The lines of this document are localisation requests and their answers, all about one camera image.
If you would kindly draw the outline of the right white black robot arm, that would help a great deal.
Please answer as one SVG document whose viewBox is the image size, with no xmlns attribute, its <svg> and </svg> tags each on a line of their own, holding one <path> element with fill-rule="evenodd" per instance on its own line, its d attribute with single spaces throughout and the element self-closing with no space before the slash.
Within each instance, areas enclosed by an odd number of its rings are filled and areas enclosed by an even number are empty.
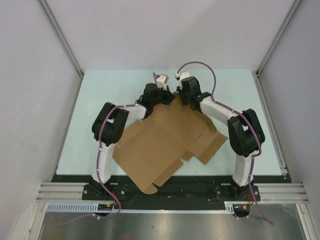
<svg viewBox="0 0 320 240">
<path fill-rule="evenodd" d="M 230 194 L 235 200 L 242 201 L 248 196 L 247 185 L 253 180 L 254 158 L 262 153 L 262 143 L 266 139 L 256 112 L 251 108 L 238 111 L 215 100 L 211 93 L 201 92 L 199 81 L 187 72 L 177 73 L 175 78 L 178 81 L 176 90 L 184 106 L 227 126 L 229 144 L 236 156 L 232 176 L 236 185 L 230 188 Z"/>
</svg>

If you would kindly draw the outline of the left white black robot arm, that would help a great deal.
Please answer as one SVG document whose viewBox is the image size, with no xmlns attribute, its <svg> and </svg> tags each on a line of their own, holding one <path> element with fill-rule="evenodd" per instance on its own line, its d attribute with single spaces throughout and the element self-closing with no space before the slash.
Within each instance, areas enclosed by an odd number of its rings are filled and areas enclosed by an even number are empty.
<svg viewBox="0 0 320 240">
<path fill-rule="evenodd" d="M 105 183 L 111 177 L 113 152 L 126 123 L 148 118 L 156 105 L 169 105 L 174 98 L 169 86 L 160 87 L 155 83 L 148 83 L 135 103 L 115 105 L 106 102 L 103 105 L 91 127 L 98 144 L 96 167 L 92 174 L 93 180 L 98 182 L 93 188 L 93 194 L 98 199 L 105 200 L 110 196 L 111 188 Z"/>
</svg>

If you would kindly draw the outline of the brown cardboard box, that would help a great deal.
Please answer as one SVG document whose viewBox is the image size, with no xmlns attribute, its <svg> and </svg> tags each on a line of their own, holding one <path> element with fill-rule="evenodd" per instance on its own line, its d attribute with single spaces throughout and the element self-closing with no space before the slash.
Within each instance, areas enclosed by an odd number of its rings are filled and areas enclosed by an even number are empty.
<svg viewBox="0 0 320 240">
<path fill-rule="evenodd" d="M 169 105 L 128 126 L 113 159 L 141 192 L 155 194 L 184 161 L 195 157 L 207 164 L 228 137 L 203 113 L 183 105 L 177 92 Z"/>
</svg>

